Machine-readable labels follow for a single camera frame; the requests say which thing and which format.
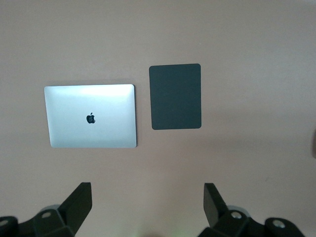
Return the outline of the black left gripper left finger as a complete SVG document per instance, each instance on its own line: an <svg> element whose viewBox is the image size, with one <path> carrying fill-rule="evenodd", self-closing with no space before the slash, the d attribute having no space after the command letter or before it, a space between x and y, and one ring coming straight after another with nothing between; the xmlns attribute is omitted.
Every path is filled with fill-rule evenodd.
<svg viewBox="0 0 316 237"><path fill-rule="evenodd" d="M35 236L74 237L91 209L91 183L83 182L58 208L43 210L35 216Z"/></svg>

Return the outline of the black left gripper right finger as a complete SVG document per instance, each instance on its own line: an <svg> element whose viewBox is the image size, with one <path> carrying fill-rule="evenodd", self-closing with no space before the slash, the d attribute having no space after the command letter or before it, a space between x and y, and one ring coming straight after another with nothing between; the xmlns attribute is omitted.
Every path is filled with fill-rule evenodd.
<svg viewBox="0 0 316 237"><path fill-rule="evenodd" d="M205 183L203 209L209 223L201 237L266 237L262 224L245 214L245 211L229 209L215 184Z"/></svg>

